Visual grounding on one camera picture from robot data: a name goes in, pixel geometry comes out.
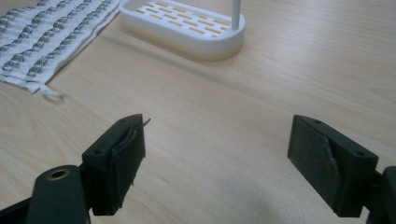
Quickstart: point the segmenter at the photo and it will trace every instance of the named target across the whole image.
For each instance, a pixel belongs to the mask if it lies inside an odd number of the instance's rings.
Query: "white soap dish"
[[[217,61],[242,48],[245,18],[240,6],[240,0],[233,0],[230,18],[176,1],[123,0],[120,13],[127,27],[140,35],[192,57]]]

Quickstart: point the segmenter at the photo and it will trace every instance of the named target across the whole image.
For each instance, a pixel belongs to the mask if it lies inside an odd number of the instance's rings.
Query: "wood grain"
[[[0,2],[4,15],[37,1]],[[231,13],[231,1],[185,4]],[[128,31],[120,15],[49,83],[53,99],[0,83],[0,208],[117,119],[142,113],[147,157],[114,217],[92,223],[364,223],[339,218],[287,159],[294,114],[396,164],[396,4],[242,2],[245,45],[197,61]]]

